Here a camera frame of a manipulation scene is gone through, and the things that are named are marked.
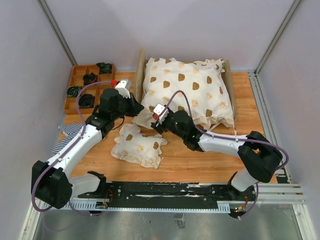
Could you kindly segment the wooden pet bed frame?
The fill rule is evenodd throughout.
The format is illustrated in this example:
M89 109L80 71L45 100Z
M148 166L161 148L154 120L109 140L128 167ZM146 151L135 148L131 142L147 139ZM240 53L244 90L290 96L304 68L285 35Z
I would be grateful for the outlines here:
M143 83L145 79L145 66L148 63L146 51L144 48L139 50L137 66L135 71L134 77L134 92L133 95L135 99L141 103L143 98ZM225 84L226 90L229 95L232 111L233 111L233 119L235 120L237 117L237 104L236 104L236 94L234 88L234 81L231 72L231 66L229 60L225 59L224 63L222 64L224 72L221 74L222 80Z

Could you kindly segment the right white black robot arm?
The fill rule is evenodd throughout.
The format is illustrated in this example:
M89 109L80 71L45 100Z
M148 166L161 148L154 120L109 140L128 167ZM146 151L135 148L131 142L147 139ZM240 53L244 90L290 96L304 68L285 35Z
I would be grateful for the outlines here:
M160 134L173 133L192 151L218 152L241 159L244 168L232 175L226 188L232 200L240 199L254 184L269 183L283 159L277 147L257 131L239 137L203 131L184 110L154 109L152 117L153 129Z

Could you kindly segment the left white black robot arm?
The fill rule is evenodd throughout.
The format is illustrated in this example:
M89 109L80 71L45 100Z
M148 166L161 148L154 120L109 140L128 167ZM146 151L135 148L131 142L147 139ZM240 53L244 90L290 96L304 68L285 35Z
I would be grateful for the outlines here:
M107 193L104 175L91 171L83 176L70 178L70 174L87 152L115 129L116 120L135 117L143 108L126 87L105 89L100 97L100 104L94 108L80 132L53 157L45 162L39 160L33 165L33 207L42 211L37 206L36 199L60 209L73 197L85 193L91 193L96 198L103 197Z

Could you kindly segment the large bear print cushion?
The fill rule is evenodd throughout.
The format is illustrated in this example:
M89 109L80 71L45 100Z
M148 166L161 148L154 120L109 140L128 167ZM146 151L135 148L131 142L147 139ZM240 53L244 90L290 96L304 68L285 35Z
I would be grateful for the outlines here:
M185 63L175 58L150 58L143 81L144 106L133 123L151 128L157 104L173 112L185 110L205 130L223 124L234 127L230 97L222 79L223 59Z

